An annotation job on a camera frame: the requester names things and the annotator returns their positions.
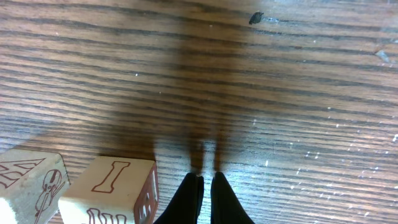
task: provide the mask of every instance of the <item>dark spot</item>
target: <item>dark spot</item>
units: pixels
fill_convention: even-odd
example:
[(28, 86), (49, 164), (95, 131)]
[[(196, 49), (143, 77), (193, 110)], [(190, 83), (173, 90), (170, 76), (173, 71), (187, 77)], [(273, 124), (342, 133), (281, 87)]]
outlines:
[(250, 18), (249, 24), (251, 25), (251, 24), (256, 24), (256, 23), (261, 22), (261, 18), (262, 18), (263, 14), (264, 14), (263, 12), (254, 13), (253, 16), (251, 16), (251, 18)]

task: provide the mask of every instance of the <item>wood grain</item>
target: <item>wood grain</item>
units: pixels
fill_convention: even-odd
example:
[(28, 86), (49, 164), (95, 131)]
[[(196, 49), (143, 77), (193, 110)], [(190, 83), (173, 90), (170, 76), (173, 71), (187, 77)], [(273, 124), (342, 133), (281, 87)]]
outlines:
[(397, 12), (394, 0), (3, 0), (0, 151), (59, 152), (71, 183), (98, 155), (156, 159), (157, 216), (201, 172), (201, 224), (214, 170), (256, 223), (397, 223)]

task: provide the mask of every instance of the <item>alphabet block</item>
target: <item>alphabet block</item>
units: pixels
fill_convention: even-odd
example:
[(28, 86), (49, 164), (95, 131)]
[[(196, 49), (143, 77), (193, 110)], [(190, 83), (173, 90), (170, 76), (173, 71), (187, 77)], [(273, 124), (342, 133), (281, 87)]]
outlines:
[(0, 155), (0, 222), (47, 223), (69, 187), (57, 153), (11, 149)]
[(59, 200), (64, 224), (152, 224), (159, 202), (154, 161), (97, 157)]

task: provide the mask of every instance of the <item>wooden toy block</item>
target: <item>wooden toy block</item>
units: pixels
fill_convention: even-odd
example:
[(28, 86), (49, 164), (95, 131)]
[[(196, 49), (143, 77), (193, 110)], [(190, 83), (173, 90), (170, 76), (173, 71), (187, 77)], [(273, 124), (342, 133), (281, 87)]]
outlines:
[(64, 224), (153, 223), (159, 202), (155, 161), (97, 157), (59, 200)]
[(0, 155), (0, 223), (47, 223), (69, 187), (60, 154), (11, 149)]

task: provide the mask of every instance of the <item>violin drawing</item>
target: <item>violin drawing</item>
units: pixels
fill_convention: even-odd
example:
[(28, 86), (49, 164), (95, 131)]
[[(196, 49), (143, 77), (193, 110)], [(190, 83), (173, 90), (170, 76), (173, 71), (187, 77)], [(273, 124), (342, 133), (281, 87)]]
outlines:
[(40, 216), (46, 209), (51, 205), (54, 196), (61, 190), (65, 185), (65, 181), (62, 182), (62, 174), (57, 169), (52, 169), (48, 171), (43, 180), (43, 192), (40, 194), (39, 199), (36, 202), (35, 223), (39, 222)]

